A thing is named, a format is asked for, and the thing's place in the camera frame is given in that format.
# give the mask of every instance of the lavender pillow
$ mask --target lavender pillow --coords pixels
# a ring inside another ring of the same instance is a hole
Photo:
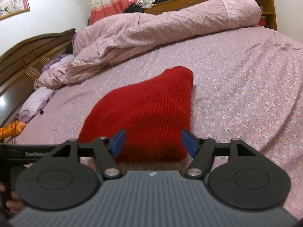
[[[62,58],[64,58],[65,56],[67,56],[68,54],[62,54],[59,57],[54,58],[53,60],[51,60],[49,63],[45,64],[42,67],[42,72],[45,72],[46,70],[48,70],[50,68],[51,65],[55,64],[56,62],[61,61]]]
[[[17,119],[27,124],[36,114],[38,114],[53,97],[55,91],[45,87],[38,88],[28,97],[21,107]]]
[[[63,57],[60,61],[56,62],[55,64],[52,64],[49,68],[52,69],[54,67],[59,67],[64,65],[65,63],[73,60],[75,56],[73,54],[68,54],[65,57]]]

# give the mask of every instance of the small red box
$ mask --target small red box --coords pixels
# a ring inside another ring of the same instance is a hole
[[[261,19],[259,20],[258,26],[266,26],[266,16],[261,16]]]

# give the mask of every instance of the pink floral bed sheet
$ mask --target pink floral bed sheet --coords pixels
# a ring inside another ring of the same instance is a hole
[[[18,144],[77,138],[86,116],[109,91],[173,66],[194,73],[192,132],[228,142],[239,137],[291,178],[285,209],[303,217],[303,45],[259,26],[195,37],[134,57],[81,84],[57,91],[17,137]],[[181,169],[173,164],[120,164],[123,169]],[[226,162],[219,158],[218,166]]]

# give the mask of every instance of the dark clothing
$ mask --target dark clothing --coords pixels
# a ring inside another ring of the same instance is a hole
[[[73,54],[73,44],[70,43],[66,46],[66,51],[65,51],[66,54]]]
[[[155,0],[155,2],[153,4],[158,4],[161,2],[166,2],[169,0]],[[123,13],[144,13],[144,9],[141,7],[141,5],[137,2],[132,3],[131,5],[129,5],[129,7],[125,8],[123,10]]]

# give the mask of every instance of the wooden cabinet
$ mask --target wooden cabinet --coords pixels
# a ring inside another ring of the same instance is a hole
[[[176,11],[208,0],[170,0],[159,3],[152,8],[145,9],[146,13],[161,14],[163,12]],[[263,7],[263,15],[266,15],[266,27],[277,30],[276,12],[274,0],[255,0]]]

